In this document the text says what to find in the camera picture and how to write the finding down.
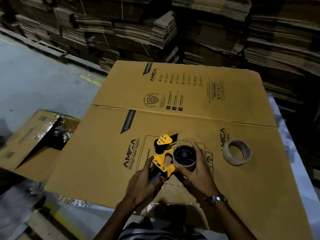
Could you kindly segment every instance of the tape roll core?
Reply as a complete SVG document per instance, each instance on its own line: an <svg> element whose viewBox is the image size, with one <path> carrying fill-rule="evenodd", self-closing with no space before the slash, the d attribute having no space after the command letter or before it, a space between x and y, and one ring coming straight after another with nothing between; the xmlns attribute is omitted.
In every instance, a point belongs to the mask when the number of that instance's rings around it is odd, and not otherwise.
<svg viewBox="0 0 320 240"><path fill-rule="evenodd" d="M241 150L242 155L243 155L242 160L236 159L231 154L230 149L229 149L230 146L235 146ZM249 146L240 140L231 140L228 143L226 143L222 148L222 156L223 156L224 160L226 160L229 164L234 165L234 166L240 166L240 165L246 163L247 161L249 161L251 158L251 154L252 153L251 153Z"/></svg>

